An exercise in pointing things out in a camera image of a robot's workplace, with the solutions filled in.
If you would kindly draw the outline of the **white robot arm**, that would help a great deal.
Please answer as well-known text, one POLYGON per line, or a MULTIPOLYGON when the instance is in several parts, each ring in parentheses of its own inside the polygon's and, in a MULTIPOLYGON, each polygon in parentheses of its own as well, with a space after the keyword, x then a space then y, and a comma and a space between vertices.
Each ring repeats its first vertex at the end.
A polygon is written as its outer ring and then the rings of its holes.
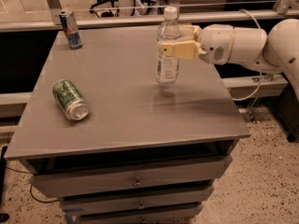
POLYGON ((267 75, 282 73, 299 98, 299 20, 281 21, 270 32, 227 24, 181 25, 179 30, 181 37, 157 42, 160 54, 218 65, 239 64, 267 75))

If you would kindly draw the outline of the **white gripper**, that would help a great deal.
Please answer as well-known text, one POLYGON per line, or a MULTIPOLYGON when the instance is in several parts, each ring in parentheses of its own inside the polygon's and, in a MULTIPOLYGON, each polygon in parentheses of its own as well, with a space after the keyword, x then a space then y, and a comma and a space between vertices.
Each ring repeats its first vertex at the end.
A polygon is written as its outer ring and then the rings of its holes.
POLYGON ((160 54, 186 60, 200 56, 203 61, 212 64, 228 62, 235 35, 233 26, 212 24, 202 30, 198 25, 182 24, 179 29, 180 38, 188 41, 160 41, 157 43, 160 54))

